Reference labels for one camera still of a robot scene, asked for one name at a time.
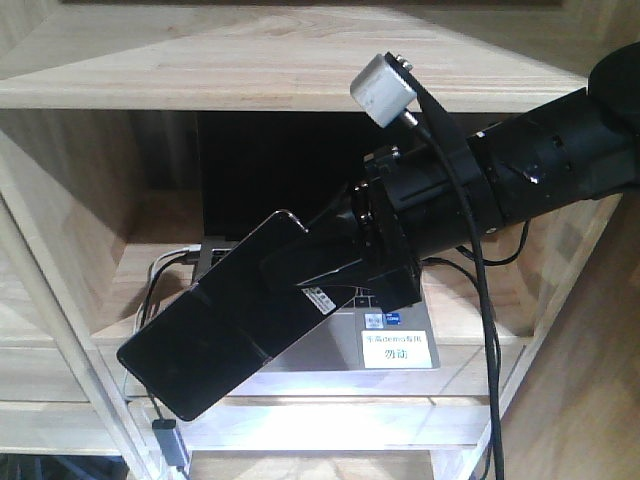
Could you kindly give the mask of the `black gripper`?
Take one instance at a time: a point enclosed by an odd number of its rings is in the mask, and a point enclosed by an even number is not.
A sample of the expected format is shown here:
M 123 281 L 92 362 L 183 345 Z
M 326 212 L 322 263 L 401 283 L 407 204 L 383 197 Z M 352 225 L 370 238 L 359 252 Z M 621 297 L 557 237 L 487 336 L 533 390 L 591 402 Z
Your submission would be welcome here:
M 308 234 L 354 235 L 355 251 L 283 249 L 259 267 L 273 292 L 365 287 L 395 311 L 421 300 L 422 262 L 470 240 L 467 218 L 446 172 L 418 148 L 383 147 L 365 156 L 364 177 L 343 184 L 309 222 Z

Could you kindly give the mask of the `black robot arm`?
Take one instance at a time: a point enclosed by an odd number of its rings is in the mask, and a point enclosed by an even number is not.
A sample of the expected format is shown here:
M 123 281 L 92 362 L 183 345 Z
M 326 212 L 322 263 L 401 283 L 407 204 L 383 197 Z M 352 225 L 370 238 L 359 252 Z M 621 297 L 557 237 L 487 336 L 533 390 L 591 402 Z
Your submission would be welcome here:
M 350 86 L 379 126 L 408 122 L 420 145 L 364 162 L 360 180 L 307 234 L 261 263 L 276 291 L 371 289 L 384 311 L 415 303 L 423 259 L 577 201 L 639 184 L 639 47 L 602 59 L 585 88 L 464 135 L 393 54 Z

